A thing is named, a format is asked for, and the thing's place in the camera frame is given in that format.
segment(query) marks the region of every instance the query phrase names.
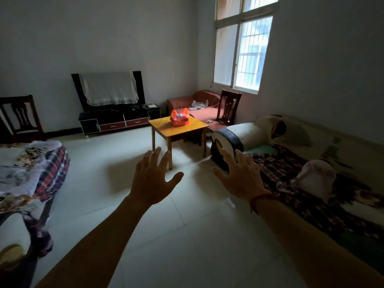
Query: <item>white wall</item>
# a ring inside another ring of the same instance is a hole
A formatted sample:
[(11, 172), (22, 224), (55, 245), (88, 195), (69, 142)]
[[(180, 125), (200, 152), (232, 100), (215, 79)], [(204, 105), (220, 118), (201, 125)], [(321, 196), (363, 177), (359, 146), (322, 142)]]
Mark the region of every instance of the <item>white wall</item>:
[(0, 0), (0, 96), (46, 132), (79, 127), (71, 73), (142, 71), (146, 100), (197, 89), (197, 0)]
[[(280, 0), (258, 95), (237, 122), (285, 114), (384, 144), (381, 0)], [(215, 0), (199, 0), (198, 85), (211, 87)]]

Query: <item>person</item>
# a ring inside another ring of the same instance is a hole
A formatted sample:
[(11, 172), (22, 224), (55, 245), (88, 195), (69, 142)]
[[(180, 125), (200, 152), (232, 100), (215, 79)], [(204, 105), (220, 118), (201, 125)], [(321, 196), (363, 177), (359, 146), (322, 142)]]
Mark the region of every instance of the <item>person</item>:
[[(38, 283), (42, 287), (107, 287), (121, 254), (144, 213), (166, 198), (183, 178), (179, 172), (165, 181), (170, 153), (157, 165), (161, 148), (147, 152), (137, 164), (130, 194), (116, 210), (74, 246)], [(260, 169), (236, 150), (238, 162), (220, 150), (229, 175), (213, 168), (228, 192), (247, 201), (270, 193)], [(308, 287), (384, 287), (384, 278), (270, 196), (255, 201), (253, 209), (265, 220), (295, 263)]]

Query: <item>flat screen television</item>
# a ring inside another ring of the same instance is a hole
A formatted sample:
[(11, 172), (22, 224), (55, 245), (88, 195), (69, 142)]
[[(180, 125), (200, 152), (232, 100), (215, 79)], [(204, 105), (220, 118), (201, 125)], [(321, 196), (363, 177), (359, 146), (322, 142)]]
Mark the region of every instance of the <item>flat screen television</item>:
[(110, 105), (103, 105), (103, 106), (91, 106), (87, 103), (87, 98), (84, 95), (83, 87), (81, 86), (79, 74), (71, 74), (71, 76), (72, 76), (74, 86), (76, 87), (76, 91), (77, 91), (77, 94), (79, 96), (81, 106), (83, 107), (83, 110), (85, 112), (105, 110), (105, 109), (124, 111), (124, 110), (131, 109), (132, 106), (145, 104), (145, 96), (144, 96), (143, 81), (141, 78), (141, 71), (134, 71), (133, 72), (133, 77), (136, 80), (137, 96), (139, 97), (139, 100), (135, 104), (117, 104), (117, 105), (110, 104)]

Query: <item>baseboard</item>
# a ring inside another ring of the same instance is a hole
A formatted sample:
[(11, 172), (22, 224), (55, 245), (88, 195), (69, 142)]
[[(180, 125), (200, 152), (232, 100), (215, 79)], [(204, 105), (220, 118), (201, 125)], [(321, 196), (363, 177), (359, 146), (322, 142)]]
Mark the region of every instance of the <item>baseboard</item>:
[(59, 136), (65, 136), (65, 135), (71, 135), (71, 134), (78, 134), (78, 133), (83, 133), (83, 130), (81, 129), (81, 127), (46, 132), (45, 133), (45, 137), (47, 139), (49, 139), (49, 138), (53, 138), (53, 137), (59, 137)]

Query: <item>tv stand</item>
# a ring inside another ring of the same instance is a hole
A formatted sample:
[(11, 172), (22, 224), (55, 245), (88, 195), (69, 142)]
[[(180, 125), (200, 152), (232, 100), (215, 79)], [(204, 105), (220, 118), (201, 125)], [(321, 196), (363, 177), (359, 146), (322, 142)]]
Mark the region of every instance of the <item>tv stand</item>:
[(103, 109), (82, 112), (79, 115), (84, 135), (149, 125), (149, 120), (157, 118), (161, 118), (160, 108), (149, 108), (146, 105), (132, 105), (124, 110)]

